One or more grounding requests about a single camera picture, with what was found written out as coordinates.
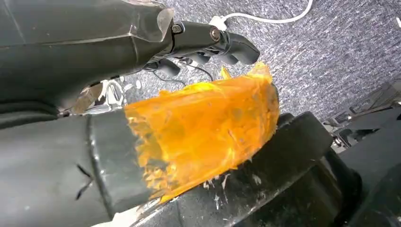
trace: bolt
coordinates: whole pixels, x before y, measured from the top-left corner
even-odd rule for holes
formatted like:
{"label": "bolt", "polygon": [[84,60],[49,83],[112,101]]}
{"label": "bolt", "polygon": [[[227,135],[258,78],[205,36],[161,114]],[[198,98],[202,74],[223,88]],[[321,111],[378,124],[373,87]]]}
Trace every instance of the bolt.
{"label": "bolt", "polygon": [[183,32],[183,28],[181,28],[181,26],[179,26],[179,25],[173,25],[171,27],[171,30],[173,31],[174,34]]}
{"label": "bolt", "polygon": [[212,38],[213,41],[219,41],[220,40],[220,30],[218,30],[216,27],[212,27],[210,30],[210,37]]}

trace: black robotic finger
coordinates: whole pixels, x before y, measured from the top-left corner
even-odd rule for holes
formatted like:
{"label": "black robotic finger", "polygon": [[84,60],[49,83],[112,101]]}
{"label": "black robotic finger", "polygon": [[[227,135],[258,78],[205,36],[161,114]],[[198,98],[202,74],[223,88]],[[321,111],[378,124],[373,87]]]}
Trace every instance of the black robotic finger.
{"label": "black robotic finger", "polygon": [[230,48],[226,54],[231,54],[243,64],[254,64],[259,56],[259,50],[242,35],[227,33]]}
{"label": "black robotic finger", "polygon": [[233,55],[231,55],[230,53],[226,53],[223,55],[219,55],[217,57],[219,60],[221,60],[222,62],[229,64],[229,65],[235,65],[238,62],[238,59],[235,58]]}
{"label": "black robotic finger", "polygon": [[210,56],[205,56],[198,52],[186,55],[185,57],[191,59],[192,61],[195,61],[196,63],[198,63],[200,65],[206,64],[211,58]]}
{"label": "black robotic finger", "polygon": [[174,64],[172,61],[167,59],[162,59],[159,61],[158,70],[164,72],[168,76],[177,76],[180,73],[180,67]]}
{"label": "black robotic finger", "polygon": [[145,66],[143,69],[145,71],[151,71],[154,72],[156,70],[160,70],[167,74],[168,76],[177,76],[178,73],[180,73],[180,67],[178,67],[176,64],[174,64],[172,61],[167,60],[167,59],[161,59],[157,62],[152,62],[149,63]]}

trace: orange translucent material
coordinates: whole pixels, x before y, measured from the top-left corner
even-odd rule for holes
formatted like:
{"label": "orange translucent material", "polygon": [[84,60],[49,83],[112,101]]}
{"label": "orange translucent material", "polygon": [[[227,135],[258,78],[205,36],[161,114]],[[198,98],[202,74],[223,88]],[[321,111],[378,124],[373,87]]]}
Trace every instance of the orange translucent material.
{"label": "orange translucent material", "polygon": [[251,158],[273,135],[279,103],[269,68],[198,83],[125,108],[143,180],[167,201]]}

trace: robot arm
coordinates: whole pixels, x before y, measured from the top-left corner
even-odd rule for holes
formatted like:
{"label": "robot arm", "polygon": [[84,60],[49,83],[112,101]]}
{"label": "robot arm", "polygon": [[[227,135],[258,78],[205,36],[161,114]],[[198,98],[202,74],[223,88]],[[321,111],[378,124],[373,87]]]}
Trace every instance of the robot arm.
{"label": "robot arm", "polygon": [[39,102],[70,108],[84,87],[140,70],[179,68],[166,58],[255,63],[259,51],[214,26],[173,22],[153,2],[0,1],[0,103]]}

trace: black machine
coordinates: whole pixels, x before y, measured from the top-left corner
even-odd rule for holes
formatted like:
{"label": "black machine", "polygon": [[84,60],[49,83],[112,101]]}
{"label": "black machine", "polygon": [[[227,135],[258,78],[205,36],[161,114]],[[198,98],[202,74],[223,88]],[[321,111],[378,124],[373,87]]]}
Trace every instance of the black machine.
{"label": "black machine", "polygon": [[136,206],[133,227],[401,226],[398,81],[324,122],[331,134],[282,114],[252,160],[152,207],[123,111],[61,113],[101,80],[178,74],[167,58],[253,64],[257,48],[150,1],[0,0],[0,27],[0,226],[87,227]]}

